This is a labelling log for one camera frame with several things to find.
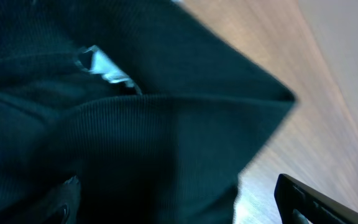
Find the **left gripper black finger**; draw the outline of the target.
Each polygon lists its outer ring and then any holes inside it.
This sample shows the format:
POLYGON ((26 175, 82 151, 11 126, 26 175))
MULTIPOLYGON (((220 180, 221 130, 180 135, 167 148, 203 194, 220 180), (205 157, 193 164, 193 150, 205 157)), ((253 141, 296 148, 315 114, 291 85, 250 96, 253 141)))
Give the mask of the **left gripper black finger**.
POLYGON ((287 174, 274 191, 283 224, 358 224, 358 213, 287 174))

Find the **black t-shirt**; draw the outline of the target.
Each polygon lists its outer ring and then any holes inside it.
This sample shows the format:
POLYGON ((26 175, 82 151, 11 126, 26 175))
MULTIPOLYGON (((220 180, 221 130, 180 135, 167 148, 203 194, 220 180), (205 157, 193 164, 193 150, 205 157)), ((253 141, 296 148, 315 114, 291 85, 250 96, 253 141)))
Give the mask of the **black t-shirt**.
POLYGON ((295 102, 171 1, 0 1, 0 223, 231 223, 295 102))

